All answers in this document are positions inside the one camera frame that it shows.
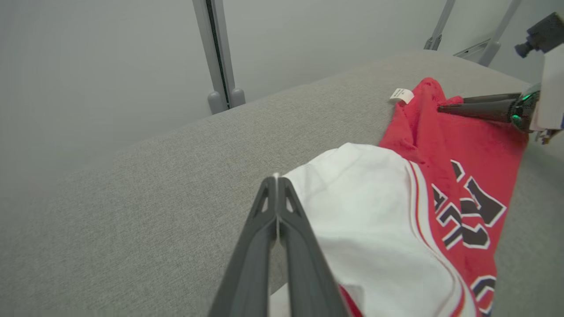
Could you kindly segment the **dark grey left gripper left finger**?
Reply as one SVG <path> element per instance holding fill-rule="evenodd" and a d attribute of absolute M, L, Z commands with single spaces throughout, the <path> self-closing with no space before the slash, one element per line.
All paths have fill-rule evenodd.
<path fill-rule="evenodd" d="M 266 317 L 269 313 L 269 259 L 277 238 L 277 178 L 265 178 L 213 304 L 210 317 Z"/>

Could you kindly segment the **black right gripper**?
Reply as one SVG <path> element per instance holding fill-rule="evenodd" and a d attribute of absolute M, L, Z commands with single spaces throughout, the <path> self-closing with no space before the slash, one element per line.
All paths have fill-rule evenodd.
<path fill-rule="evenodd" d="M 437 111 L 478 120 L 509 122 L 519 131 L 531 133 L 533 130 L 530 125 L 540 98 L 541 87 L 542 85 L 537 83 L 524 92 L 463 98 L 463 103 L 439 106 Z"/>

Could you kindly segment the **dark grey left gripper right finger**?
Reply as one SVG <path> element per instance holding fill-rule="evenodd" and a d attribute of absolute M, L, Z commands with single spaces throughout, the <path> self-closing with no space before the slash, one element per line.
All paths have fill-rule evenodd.
<path fill-rule="evenodd" d="M 348 317 L 348 305 L 288 178 L 278 179 L 278 224 L 288 261 L 291 316 Z"/>

